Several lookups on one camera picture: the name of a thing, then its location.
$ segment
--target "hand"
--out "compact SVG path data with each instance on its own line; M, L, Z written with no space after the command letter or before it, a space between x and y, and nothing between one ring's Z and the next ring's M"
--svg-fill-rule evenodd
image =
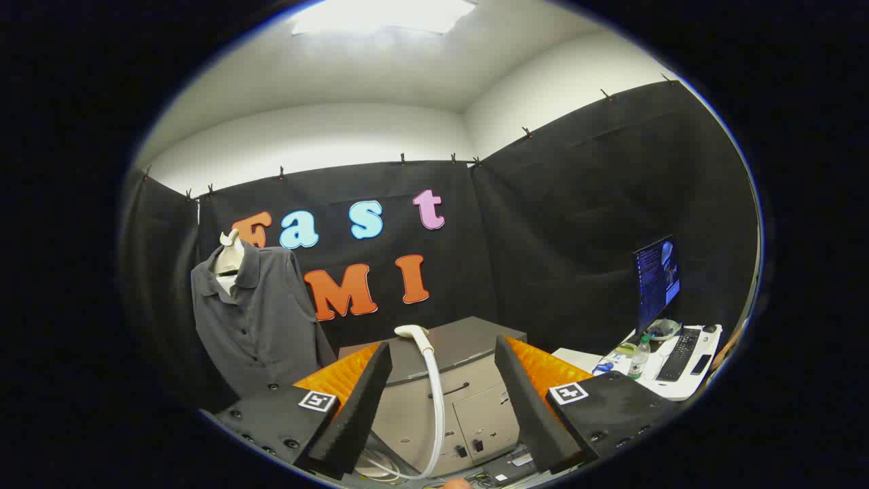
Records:
M450 479L443 485L442 489L473 489L471 483L465 479Z

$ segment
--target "keyboard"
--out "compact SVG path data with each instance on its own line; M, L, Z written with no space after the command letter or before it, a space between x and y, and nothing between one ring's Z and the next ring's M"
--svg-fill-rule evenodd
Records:
M682 328L679 341L673 348L673 352L667 357L667 361L660 368L658 377L655 380L665 380L666 382L679 380L679 377L682 376L685 367L688 365L688 360L691 359L691 354L694 353L694 347L697 345L699 337L700 330Z

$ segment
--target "ceiling light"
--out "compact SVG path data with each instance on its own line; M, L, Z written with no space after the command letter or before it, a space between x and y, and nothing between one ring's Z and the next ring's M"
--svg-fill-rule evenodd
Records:
M466 0L324 0L293 15L293 34L400 27L444 34L476 5Z

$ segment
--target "shirt collar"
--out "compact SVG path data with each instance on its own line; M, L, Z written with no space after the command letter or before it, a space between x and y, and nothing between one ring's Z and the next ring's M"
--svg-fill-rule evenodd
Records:
M243 239L240 240L242 248L244 248L244 255L242 257L242 266L239 267L238 275L235 276L235 284L245 289L253 289L256 288L256 285L260 281L260 253L252 244ZM222 250L223 246L218 246L217 249L211 252L211 256L202 263L202 267L199 268L199 275L196 279L198 282L197 288L204 296L217 294L217 288L220 287L215 275L211 272L211 268L214 266L217 255Z

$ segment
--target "water bottle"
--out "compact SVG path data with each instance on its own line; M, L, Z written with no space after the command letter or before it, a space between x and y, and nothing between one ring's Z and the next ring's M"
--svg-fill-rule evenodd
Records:
M649 360L649 354L652 348L649 346L649 337L643 336L640 340L640 346L637 346L637 351L634 352L634 357L631 359L631 368L627 370L627 376L636 380L643 374L643 369L646 368L646 362Z

